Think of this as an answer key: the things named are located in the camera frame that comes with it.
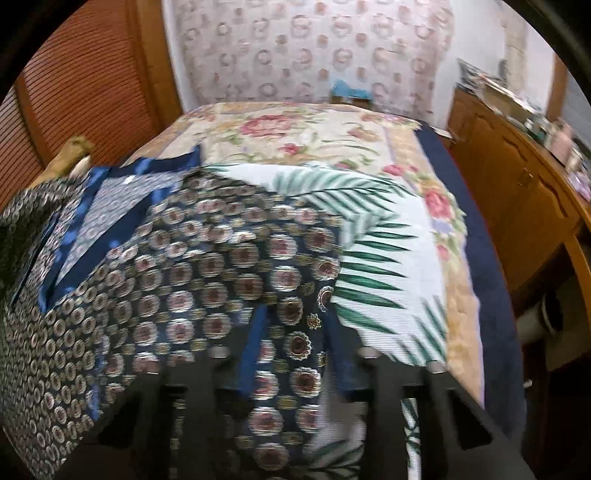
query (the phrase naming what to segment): metal screw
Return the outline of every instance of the metal screw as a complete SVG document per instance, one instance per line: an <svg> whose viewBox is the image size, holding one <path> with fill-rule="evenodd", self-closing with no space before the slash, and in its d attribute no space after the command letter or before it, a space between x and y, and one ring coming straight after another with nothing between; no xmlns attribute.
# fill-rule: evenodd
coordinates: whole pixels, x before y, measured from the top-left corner
<svg viewBox="0 0 591 480"><path fill-rule="evenodd" d="M445 364L437 361L427 362L427 370L430 371L432 374L442 374L447 372L447 367Z"/></svg>
<svg viewBox="0 0 591 480"><path fill-rule="evenodd" d="M370 346L363 346L359 350L357 350L357 355L361 358L377 358L382 355L382 352L372 348Z"/></svg>
<svg viewBox="0 0 591 480"><path fill-rule="evenodd" d="M209 349L210 358L226 358L230 356L230 349L223 345L214 345Z"/></svg>

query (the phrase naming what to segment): navy patterned garment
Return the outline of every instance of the navy patterned garment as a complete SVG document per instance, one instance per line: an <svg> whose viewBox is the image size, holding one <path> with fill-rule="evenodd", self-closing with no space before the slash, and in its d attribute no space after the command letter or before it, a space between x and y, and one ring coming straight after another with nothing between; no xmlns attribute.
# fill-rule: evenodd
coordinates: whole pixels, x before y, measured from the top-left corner
<svg viewBox="0 0 591 480"><path fill-rule="evenodd" d="M291 476L317 427L322 325L339 272L341 218L198 170L164 199L146 197L115 222L106 243L89 247L62 282L75 278L78 265L88 275L57 301L47 296L42 313L40 287L52 287L67 257L54 265L81 197L57 221L3 312L2 413L23 461L36 477L52 478L136 374L223 345L232 326L247 323L262 303L267 318L253 373L255 407L229 427L223 473ZM84 263L117 236L97 266ZM179 403L177 418L182 409ZM171 478L182 441L181 429L173 432Z"/></svg>

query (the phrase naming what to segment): navy blue bed sheet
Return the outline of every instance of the navy blue bed sheet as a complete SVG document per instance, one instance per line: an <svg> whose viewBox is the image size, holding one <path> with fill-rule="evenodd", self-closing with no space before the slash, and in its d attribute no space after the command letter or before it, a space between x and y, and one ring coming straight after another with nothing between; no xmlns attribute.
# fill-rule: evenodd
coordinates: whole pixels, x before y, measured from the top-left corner
<svg viewBox="0 0 591 480"><path fill-rule="evenodd" d="M484 218L451 155L428 125L423 124L417 136L437 177L466 213L466 258L480 300L485 409L505 435L518 442L525 427L523 361L501 264Z"/></svg>

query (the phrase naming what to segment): white fabric with green leaves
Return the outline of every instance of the white fabric with green leaves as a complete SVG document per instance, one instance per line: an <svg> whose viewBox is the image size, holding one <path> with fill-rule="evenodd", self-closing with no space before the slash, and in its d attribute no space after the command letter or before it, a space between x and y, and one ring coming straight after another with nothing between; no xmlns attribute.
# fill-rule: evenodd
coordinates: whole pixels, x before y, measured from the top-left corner
<svg viewBox="0 0 591 480"><path fill-rule="evenodd" d="M423 199L400 177L377 177L325 164L213 165L220 175L299 197L342 215L343 255L332 302L340 321L366 346L397 361L425 365L446 360L444 280ZM363 452L363 404L345 403L330 368L320 395L320 429L306 447L306 475L356 478ZM405 399L409 478L420 477L420 440L414 400Z"/></svg>

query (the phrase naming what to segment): pink bottle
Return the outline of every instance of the pink bottle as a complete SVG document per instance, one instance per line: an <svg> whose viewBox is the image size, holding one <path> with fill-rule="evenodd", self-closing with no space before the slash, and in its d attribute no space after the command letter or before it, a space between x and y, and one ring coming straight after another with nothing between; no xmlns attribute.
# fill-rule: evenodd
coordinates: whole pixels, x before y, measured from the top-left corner
<svg viewBox="0 0 591 480"><path fill-rule="evenodd" d="M573 149L573 129L569 124L564 123L562 130L556 133L550 152L562 165L569 159L570 151Z"/></svg>

